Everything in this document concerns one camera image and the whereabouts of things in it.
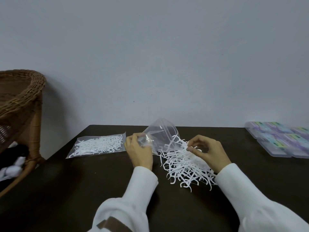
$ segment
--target table surface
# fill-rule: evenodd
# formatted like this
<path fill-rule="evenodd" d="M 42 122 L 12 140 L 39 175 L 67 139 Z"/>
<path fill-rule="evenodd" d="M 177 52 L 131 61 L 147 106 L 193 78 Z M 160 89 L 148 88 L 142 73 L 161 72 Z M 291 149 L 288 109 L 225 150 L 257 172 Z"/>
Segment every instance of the table surface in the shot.
<path fill-rule="evenodd" d="M 0 199 L 1 231 L 82 231 L 108 199 L 122 197 L 133 167 L 126 152 L 65 159 L 76 138 L 142 132 L 145 126 L 90 125 Z M 309 159 L 270 156 L 244 128 L 177 127 L 220 141 L 230 157 L 271 200 L 309 222 Z M 239 220 L 218 186 L 180 188 L 154 156 L 159 179 L 147 209 L 150 231 L 237 231 Z"/>

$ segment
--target wicker chair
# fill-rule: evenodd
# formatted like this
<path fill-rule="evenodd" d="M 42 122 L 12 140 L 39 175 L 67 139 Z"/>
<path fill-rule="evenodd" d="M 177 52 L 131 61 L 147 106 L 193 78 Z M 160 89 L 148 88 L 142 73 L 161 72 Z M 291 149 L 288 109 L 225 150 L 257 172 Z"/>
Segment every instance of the wicker chair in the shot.
<path fill-rule="evenodd" d="M 39 152 L 44 85 L 44 76 L 36 71 L 0 71 L 0 155 L 13 141 L 29 147 L 23 172 L 0 197 L 44 161 Z"/>

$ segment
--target white wall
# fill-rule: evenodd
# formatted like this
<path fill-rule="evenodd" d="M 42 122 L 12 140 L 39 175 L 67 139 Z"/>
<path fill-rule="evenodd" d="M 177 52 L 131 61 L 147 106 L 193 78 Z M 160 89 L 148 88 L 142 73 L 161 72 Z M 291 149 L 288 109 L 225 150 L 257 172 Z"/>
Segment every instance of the white wall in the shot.
<path fill-rule="evenodd" d="M 0 70 L 46 75 L 42 154 L 90 124 L 309 126 L 309 0 L 0 0 Z"/>

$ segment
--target clear plastic bag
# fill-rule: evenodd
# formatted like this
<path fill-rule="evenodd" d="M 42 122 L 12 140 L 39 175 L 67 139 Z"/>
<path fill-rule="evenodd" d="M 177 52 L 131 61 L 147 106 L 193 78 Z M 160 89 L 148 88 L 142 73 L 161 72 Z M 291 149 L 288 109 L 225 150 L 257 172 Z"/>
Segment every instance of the clear plastic bag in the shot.
<path fill-rule="evenodd" d="M 138 138 L 140 146 L 152 146 L 155 152 L 169 152 L 183 149 L 177 143 L 179 133 L 175 125 L 165 118 L 160 118 L 153 122 L 143 134 Z"/>
<path fill-rule="evenodd" d="M 109 136 L 83 136 L 77 139 L 66 159 L 125 151 L 126 133 Z"/>

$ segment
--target white sleeve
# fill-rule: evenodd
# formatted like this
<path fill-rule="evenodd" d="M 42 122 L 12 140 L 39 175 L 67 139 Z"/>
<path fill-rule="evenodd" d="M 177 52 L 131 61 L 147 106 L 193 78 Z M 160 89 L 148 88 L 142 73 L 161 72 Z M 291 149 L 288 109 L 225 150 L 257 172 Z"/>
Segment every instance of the white sleeve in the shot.
<path fill-rule="evenodd" d="M 89 232 L 149 231 L 146 209 L 157 185 L 152 171 L 135 167 L 123 197 L 107 199 L 99 206 Z"/>
<path fill-rule="evenodd" d="M 263 195 L 236 164 L 224 167 L 215 181 L 237 212 L 239 231 L 309 231 L 307 222 Z"/>

